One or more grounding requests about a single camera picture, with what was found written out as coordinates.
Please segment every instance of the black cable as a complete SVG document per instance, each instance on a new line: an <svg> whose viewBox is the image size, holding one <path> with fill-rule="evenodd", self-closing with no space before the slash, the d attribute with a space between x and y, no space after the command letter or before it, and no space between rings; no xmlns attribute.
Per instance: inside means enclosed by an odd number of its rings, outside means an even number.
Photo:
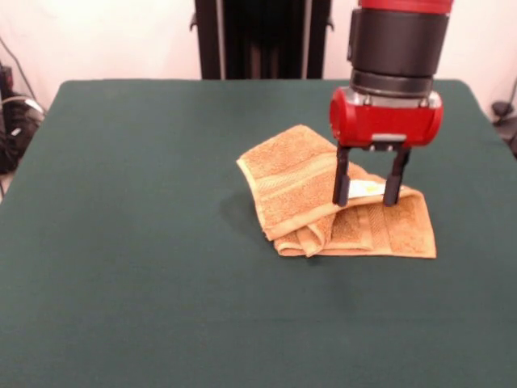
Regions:
<svg viewBox="0 0 517 388"><path fill-rule="evenodd" d="M37 100L36 98L36 95L34 94L34 91L31 87L31 83L27 80L27 77L25 76L25 73L23 72L23 69L22 69L22 66L19 64L19 61L18 61L18 58L13 54L12 51L9 50L9 47L7 47L7 44L6 42L3 41L2 37L0 36L0 44L3 46L3 48L7 51L7 53L11 56L11 58L13 58L13 61L15 61L16 63L16 66L18 67L18 70L20 72L20 74L22 74L22 78L23 80L25 81L25 83L27 84L27 88L29 89L29 91L31 92L31 97L34 99L34 100Z"/></svg>
<svg viewBox="0 0 517 388"><path fill-rule="evenodd" d="M20 95L18 93L15 93L15 95L12 95L11 97L8 97L8 98L4 99L1 102L1 104L3 106L5 104L7 104L7 103L14 103L14 102L20 102L21 101L21 102L25 103L27 106L38 110L37 108L35 108L31 104L27 103L28 99L30 99L32 102L34 102L41 109L41 111L42 111L41 113L43 114L43 116L47 116L47 113L48 113L47 110L45 108L43 108L40 103L38 103L35 99L33 99L30 96Z"/></svg>
<svg viewBox="0 0 517 388"><path fill-rule="evenodd" d="M506 111L504 112L504 115L502 115L503 118L510 114L511 103L514 100L516 93L517 93L517 78L515 79L514 88L511 91L510 99L508 100L508 105L506 106Z"/></svg>
<svg viewBox="0 0 517 388"><path fill-rule="evenodd" d="M42 121L39 114L35 113L36 110L24 100L11 100L4 106L6 129L0 131L0 175L9 174L18 168L19 161Z"/></svg>

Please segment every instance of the orange towel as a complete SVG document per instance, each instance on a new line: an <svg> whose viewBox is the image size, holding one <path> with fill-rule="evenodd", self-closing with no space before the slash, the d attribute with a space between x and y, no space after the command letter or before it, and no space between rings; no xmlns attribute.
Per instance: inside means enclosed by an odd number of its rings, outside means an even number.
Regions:
<svg viewBox="0 0 517 388"><path fill-rule="evenodd" d="M382 194L351 196L345 208L332 204L336 147L304 125L255 146L237 164L250 185L263 232L282 256L436 257L421 192L403 186L393 207L382 204ZM352 162L348 175L351 185L385 182Z"/></svg>

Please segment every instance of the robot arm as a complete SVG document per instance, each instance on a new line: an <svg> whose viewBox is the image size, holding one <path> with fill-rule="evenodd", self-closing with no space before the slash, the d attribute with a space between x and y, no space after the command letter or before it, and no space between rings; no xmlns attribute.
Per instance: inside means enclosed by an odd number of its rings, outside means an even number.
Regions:
<svg viewBox="0 0 517 388"><path fill-rule="evenodd" d="M395 151L384 203L398 202L412 147L433 141L443 103L432 90L453 0L359 0L351 19L349 87L330 103L330 127L338 141L333 202L345 206L352 148Z"/></svg>

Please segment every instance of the red gripper housing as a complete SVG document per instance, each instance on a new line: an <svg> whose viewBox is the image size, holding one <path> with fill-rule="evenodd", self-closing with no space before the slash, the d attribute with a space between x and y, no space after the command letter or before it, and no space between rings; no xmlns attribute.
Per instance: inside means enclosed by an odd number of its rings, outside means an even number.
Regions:
<svg viewBox="0 0 517 388"><path fill-rule="evenodd" d="M349 103L342 88L330 103L333 136L344 147L368 148L372 143L403 139L404 148L426 146L436 137L443 119L437 108L390 108Z"/></svg>

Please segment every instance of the green tablecloth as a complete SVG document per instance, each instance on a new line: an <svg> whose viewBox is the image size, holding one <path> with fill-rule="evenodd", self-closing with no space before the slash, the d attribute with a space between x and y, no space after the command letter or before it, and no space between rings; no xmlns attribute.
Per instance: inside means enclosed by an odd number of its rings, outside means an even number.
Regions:
<svg viewBox="0 0 517 388"><path fill-rule="evenodd" d="M517 164L464 84L406 173L437 260L263 237L235 160L337 85L67 82L0 206L0 387L515 387Z"/></svg>

